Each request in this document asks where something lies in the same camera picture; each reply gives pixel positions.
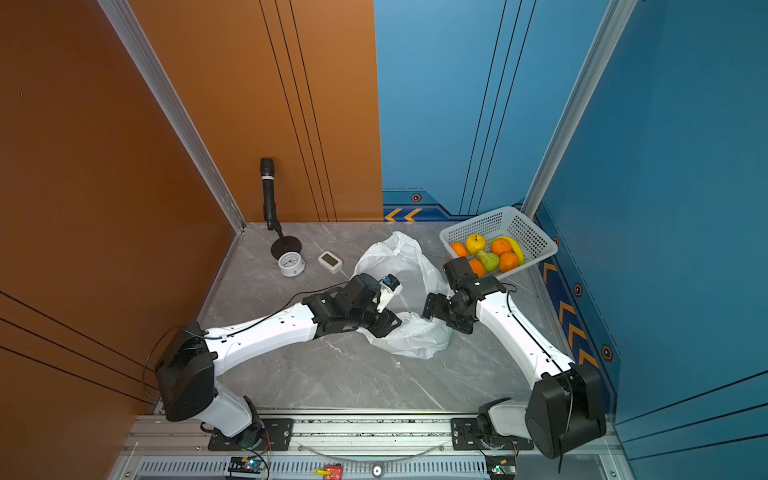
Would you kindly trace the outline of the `white plastic bag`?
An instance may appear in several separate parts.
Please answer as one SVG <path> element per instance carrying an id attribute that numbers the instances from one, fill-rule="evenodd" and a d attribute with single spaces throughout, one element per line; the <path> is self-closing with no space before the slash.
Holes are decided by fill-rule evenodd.
<path id="1" fill-rule="evenodd" d="M 422 317 L 430 293 L 449 295 L 451 289 L 442 273 L 423 254 L 417 240 L 396 231 L 369 247 L 358 260 L 354 273 L 380 280 L 394 275 L 402 291 L 389 303 L 401 325 L 383 338 L 360 329 L 369 343 L 393 355 L 428 360 L 446 349 L 452 330 L 442 321 Z"/>

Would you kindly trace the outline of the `green pear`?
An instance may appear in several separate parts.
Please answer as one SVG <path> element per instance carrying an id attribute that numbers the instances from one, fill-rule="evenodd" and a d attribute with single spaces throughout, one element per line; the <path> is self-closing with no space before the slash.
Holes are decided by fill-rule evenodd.
<path id="1" fill-rule="evenodd" d="M 478 250 L 474 256 L 481 263 L 486 273 L 493 272 L 499 267 L 500 257 L 493 252 Z"/>

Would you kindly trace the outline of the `orange fruit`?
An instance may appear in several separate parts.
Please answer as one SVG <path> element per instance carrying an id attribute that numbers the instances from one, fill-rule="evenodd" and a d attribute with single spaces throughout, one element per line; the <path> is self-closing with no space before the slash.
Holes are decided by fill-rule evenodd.
<path id="1" fill-rule="evenodd" d="M 490 244 L 491 252 L 499 257 L 513 251 L 510 241 L 505 237 L 498 237 Z"/>
<path id="2" fill-rule="evenodd" d="M 503 273 L 510 272 L 520 266 L 520 260 L 513 251 L 504 252 L 499 257 L 499 270 Z"/>
<path id="3" fill-rule="evenodd" d="M 469 255 L 467 249 L 461 242 L 452 243 L 451 249 L 458 257 L 467 257 Z"/>

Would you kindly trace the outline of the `yellow apple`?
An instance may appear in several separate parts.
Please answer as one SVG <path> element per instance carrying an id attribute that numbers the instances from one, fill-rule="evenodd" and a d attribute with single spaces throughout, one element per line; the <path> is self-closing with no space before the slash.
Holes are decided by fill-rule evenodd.
<path id="1" fill-rule="evenodd" d="M 476 255 L 478 252 L 484 251 L 486 245 L 485 237 L 480 234 L 472 234 L 465 241 L 465 248 L 470 255 Z"/>

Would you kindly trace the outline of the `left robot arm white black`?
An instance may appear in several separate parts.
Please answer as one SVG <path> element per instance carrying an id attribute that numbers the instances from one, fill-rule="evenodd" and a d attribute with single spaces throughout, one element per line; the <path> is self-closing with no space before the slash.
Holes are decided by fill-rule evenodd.
<path id="1" fill-rule="evenodd" d="M 225 387 L 221 376 L 260 355 L 327 335 L 363 329 L 383 338 L 402 323 L 388 308 L 401 291 L 393 275 L 362 273 L 327 290 L 300 292 L 255 320 L 209 330 L 196 322 L 179 327 L 154 367 L 166 420 L 197 420 L 236 449 L 259 446 L 267 428 L 255 404 Z"/>

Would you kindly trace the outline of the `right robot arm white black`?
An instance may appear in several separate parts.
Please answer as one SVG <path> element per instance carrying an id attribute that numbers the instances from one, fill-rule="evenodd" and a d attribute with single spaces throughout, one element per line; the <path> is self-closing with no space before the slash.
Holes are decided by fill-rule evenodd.
<path id="1" fill-rule="evenodd" d="M 607 433 L 603 386 L 598 368 L 576 364 L 558 350 L 492 276 L 480 277 L 465 258 L 443 266 L 453 294 L 430 293 L 423 316 L 471 334 L 484 325 L 525 375 L 531 394 L 525 407 L 498 399 L 479 409 L 483 435 L 532 441 L 549 459 L 563 456 Z"/>

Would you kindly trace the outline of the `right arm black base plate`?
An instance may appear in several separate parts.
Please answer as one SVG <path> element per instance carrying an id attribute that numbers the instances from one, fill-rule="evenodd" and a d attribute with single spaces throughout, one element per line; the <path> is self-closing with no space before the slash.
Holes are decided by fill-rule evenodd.
<path id="1" fill-rule="evenodd" d="M 468 450 L 534 450 L 529 439 L 498 434 L 484 417 L 452 418 L 451 439 L 456 451 Z"/>

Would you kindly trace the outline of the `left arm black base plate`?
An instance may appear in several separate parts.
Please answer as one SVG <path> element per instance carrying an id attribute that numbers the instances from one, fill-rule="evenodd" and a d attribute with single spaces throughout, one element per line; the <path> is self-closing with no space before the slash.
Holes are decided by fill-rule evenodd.
<path id="1" fill-rule="evenodd" d="M 208 443 L 209 451 L 251 451 L 257 453 L 287 451 L 294 427 L 291 418 L 262 419 L 257 427 L 248 427 L 234 437 L 223 435 L 214 429 Z"/>

